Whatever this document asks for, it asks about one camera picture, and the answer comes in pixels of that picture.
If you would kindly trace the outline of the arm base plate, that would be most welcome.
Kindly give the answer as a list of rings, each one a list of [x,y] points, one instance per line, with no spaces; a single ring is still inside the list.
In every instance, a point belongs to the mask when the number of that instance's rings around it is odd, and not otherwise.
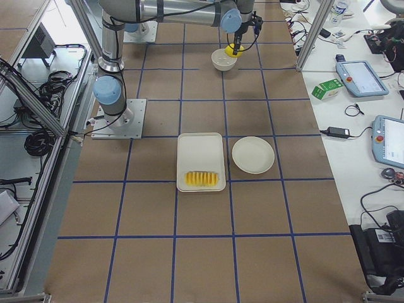
[[[147,43],[155,43],[157,36],[157,28],[158,23],[155,21],[145,22],[149,26],[149,31],[143,34],[130,34],[126,31],[124,32],[124,43],[125,44],[147,44]]]
[[[103,108],[99,105],[97,114],[103,117],[94,122],[95,130],[90,133],[91,138],[94,140],[141,139],[145,112],[146,99],[127,99],[126,110],[118,119],[105,115]]]

